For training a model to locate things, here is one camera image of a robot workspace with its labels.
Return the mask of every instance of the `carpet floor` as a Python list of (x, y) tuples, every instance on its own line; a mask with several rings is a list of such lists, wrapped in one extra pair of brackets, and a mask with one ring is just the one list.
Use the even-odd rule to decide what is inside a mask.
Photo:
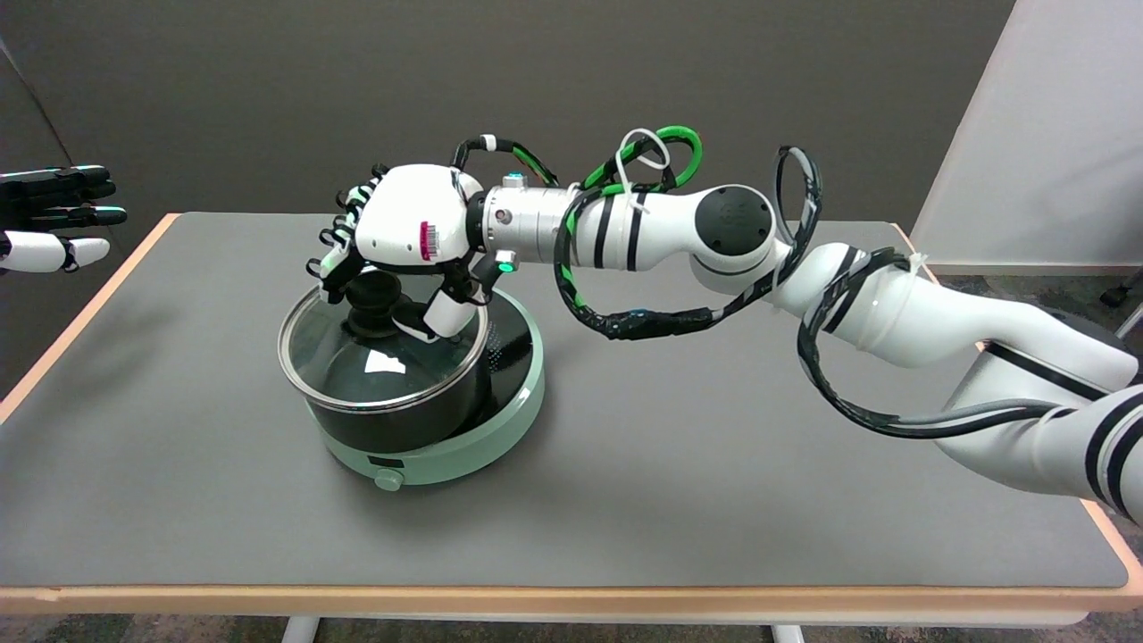
[[(1136, 305), (1100, 303), (1114, 278), (950, 276), (949, 287), (985, 296), (1038, 303), (1086, 316), (1114, 330)], [(1143, 356), (1143, 331), (1127, 338)], [(1111, 514), (1137, 556), (1143, 530)], [(285, 618), (155, 614), (69, 614), (0, 617), (5, 643), (246, 643), (278, 641)], [(912, 627), (807, 627), (807, 643), (1130, 643), (1143, 642), (1143, 610), (1095, 613), (1053, 630)], [(563, 624), (475, 624), (322, 619), (318, 643), (759, 643), (769, 629), (753, 626), (626, 626)]]

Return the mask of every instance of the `table leg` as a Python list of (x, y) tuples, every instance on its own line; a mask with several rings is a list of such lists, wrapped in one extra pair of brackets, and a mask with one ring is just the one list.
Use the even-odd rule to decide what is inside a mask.
[(801, 636), (801, 626), (772, 625), (770, 632), (774, 634), (774, 643), (806, 643)]
[(313, 643), (318, 634), (318, 617), (290, 617), (282, 634), (282, 643)]

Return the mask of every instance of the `barcode label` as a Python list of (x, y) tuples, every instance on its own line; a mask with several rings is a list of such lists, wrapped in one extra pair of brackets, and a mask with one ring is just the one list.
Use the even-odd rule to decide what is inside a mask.
[(424, 260), (432, 260), (437, 258), (439, 254), (440, 246), (437, 240), (437, 226), (431, 225), (427, 220), (421, 222), (421, 258)]

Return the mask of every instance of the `black pot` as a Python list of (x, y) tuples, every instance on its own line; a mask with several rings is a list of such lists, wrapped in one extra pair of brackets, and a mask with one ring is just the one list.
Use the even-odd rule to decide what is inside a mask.
[(427, 300), (439, 276), (358, 275), (328, 304), (312, 289), (287, 315), (279, 361), (314, 419), (338, 443), (395, 455), (435, 444), (480, 412), (489, 395), (479, 307), (458, 336), (424, 344), (392, 325), (393, 305)]

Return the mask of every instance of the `wooden table edge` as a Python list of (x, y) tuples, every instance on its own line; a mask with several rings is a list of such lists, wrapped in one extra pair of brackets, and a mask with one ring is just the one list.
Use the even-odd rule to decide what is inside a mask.
[[(15, 411), (91, 318), (176, 220), (168, 214), (0, 402), (0, 425)], [(893, 225), (916, 251), (897, 224)], [(929, 276), (936, 276), (928, 271)], [(0, 613), (320, 613), (624, 614), (761, 612), (1063, 612), (1143, 605), (1143, 566), (1098, 505), (1081, 501), (1127, 570), (1120, 588), (1078, 587), (359, 587), (88, 586), (0, 587)]]

